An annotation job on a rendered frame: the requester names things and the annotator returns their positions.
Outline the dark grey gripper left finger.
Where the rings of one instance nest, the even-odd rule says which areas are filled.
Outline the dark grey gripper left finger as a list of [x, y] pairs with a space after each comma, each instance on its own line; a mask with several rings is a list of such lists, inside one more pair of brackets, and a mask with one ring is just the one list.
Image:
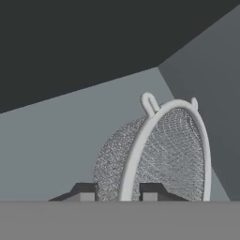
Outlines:
[[51, 202], [97, 202], [97, 183], [76, 183], [71, 191], [54, 197]]

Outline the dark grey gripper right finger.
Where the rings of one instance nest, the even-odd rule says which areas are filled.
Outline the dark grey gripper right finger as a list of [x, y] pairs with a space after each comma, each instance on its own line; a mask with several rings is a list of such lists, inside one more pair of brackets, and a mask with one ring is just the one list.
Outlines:
[[140, 202], [186, 202], [180, 196], [172, 194], [161, 183], [140, 183]]

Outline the grey mesh tea strainer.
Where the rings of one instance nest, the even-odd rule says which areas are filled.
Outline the grey mesh tea strainer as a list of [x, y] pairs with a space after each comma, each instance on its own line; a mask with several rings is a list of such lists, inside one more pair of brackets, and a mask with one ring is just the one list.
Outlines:
[[145, 116], [120, 127], [97, 157], [94, 182], [102, 202], [137, 202], [140, 183], [161, 183], [191, 202], [208, 202], [212, 164], [198, 101], [174, 99], [159, 105], [141, 95]]

